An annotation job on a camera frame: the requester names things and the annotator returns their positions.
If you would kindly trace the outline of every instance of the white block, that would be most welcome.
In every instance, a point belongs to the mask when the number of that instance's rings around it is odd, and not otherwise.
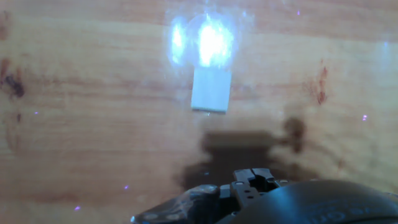
[[[196,68],[193,74],[191,107],[194,110],[226,112],[231,72],[217,68]]]

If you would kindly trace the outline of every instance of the wooden surface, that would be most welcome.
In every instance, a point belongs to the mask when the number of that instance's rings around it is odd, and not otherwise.
[[[205,9],[246,15],[226,115],[192,112],[193,68],[167,57],[173,17]],[[127,223],[247,166],[398,192],[397,1],[1,0],[0,10],[5,75],[25,90],[0,92],[0,223]],[[290,116],[307,127],[300,153],[252,147],[283,136]],[[202,149],[214,129],[242,138]],[[230,139],[239,147],[225,149]]]

